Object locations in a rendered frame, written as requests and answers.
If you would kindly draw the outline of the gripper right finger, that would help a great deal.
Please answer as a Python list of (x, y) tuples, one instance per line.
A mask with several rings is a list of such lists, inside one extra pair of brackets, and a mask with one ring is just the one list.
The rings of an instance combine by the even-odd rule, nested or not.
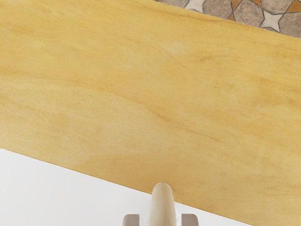
[(181, 226), (198, 226), (198, 217), (195, 214), (182, 214)]

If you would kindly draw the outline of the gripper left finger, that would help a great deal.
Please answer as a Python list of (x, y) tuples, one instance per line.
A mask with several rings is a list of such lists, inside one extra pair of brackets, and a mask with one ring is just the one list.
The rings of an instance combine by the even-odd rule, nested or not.
[(122, 226), (140, 226), (140, 215), (126, 214), (123, 217)]

